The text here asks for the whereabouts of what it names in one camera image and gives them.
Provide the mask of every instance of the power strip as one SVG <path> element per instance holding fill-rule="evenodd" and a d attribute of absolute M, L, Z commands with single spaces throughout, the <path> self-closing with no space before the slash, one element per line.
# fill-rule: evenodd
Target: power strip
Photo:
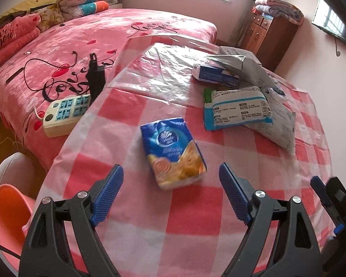
<path fill-rule="evenodd" d="M 68 135 L 89 109 L 91 95 L 68 97 L 50 104 L 43 117 L 43 130 L 48 137 Z"/>

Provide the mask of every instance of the cabinet door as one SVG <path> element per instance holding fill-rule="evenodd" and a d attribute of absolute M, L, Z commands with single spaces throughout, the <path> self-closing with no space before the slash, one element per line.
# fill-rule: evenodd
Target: cabinet door
<path fill-rule="evenodd" d="M 266 35 L 266 32 L 267 32 L 266 29 L 264 29 L 260 26 L 258 26 L 258 28 L 256 30 L 254 30 L 254 40 L 251 43 L 251 46 L 249 49 L 254 54 L 256 54 L 257 51 L 259 50 L 260 45 L 262 44 L 263 39 Z"/>
<path fill-rule="evenodd" d="M 255 38 L 255 34 L 257 33 L 256 30 L 259 28 L 258 25 L 256 25 L 255 23 L 251 22 L 250 26 L 245 34 L 244 39 L 241 42 L 240 48 L 244 49 L 244 50 L 250 50 L 253 42 L 254 42 L 254 38 Z"/>

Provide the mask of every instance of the floral pillow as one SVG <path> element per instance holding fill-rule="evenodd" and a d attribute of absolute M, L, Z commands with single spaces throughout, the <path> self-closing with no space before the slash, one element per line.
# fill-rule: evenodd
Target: floral pillow
<path fill-rule="evenodd" d="M 44 32 L 52 26 L 61 24 L 66 21 L 58 4 L 52 4 L 47 7 L 35 10 L 32 13 L 38 13 L 41 16 L 41 22 L 37 25 L 37 28 L 41 32 Z"/>

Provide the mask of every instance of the brand logo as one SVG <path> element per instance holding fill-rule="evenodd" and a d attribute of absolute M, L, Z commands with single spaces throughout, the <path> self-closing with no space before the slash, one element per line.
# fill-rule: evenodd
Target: brand logo
<path fill-rule="evenodd" d="M 178 135 L 173 131 L 163 130 L 159 133 L 157 142 L 161 147 L 168 147 L 178 142 Z"/>

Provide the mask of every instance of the white and blue package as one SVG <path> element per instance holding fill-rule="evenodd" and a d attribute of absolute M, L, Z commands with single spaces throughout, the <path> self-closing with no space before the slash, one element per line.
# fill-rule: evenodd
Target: white and blue package
<path fill-rule="evenodd" d="M 205 161 L 183 118 L 155 121 L 140 128 L 145 153 L 160 188 L 191 184 L 206 172 Z"/>
<path fill-rule="evenodd" d="M 199 81 L 238 88 L 239 76 L 232 75 L 219 65 L 194 64 L 192 76 Z"/>
<path fill-rule="evenodd" d="M 204 121 L 206 130 L 253 122 L 272 122 L 268 102 L 257 86 L 212 91 L 211 101 L 205 103 Z"/>

